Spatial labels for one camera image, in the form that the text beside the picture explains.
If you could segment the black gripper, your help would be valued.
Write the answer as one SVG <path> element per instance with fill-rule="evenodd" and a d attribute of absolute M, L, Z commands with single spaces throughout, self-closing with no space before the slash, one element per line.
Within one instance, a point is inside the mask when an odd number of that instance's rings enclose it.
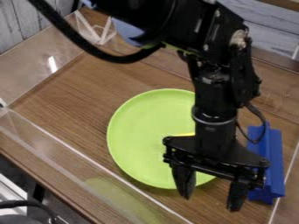
<path fill-rule="evenodd" d="M 179 194 L 188 199 L 196 186 L 196 172 L 231 181 L 227 209 L 237 212 L 248 188 L 263 188 L 269 161 L 251 152 L 236 138 L 235 123 L 195 125 L 195 136 L 163 139 L 163 161 L 169 165 Z"/>

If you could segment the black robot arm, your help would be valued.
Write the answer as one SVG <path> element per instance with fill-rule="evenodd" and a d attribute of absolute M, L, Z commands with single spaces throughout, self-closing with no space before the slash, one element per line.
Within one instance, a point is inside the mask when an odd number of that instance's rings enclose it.
<path fill-rule="evenodd" d="M 28 0 L 69 41 L 96 58 L 119 64 L 137 62 L 160 48 L 176 49 L 188 65 L 195 103 L 195 133 L 163 139 L 163 161 L 172 168 L 176 189 L 189 197 L 195 174 L 229 180 L 227 208 L 236 212 L 248 191 L 265 185 L 267 158 L 240 143 L 237 113 L 260 95 L 243 18 L 219 0 L 81 0 L 95 11 L 136 28 L 129 36 L 139 51 L 116 56 L 99 50 L 76 32 L 45 0 Z"/>

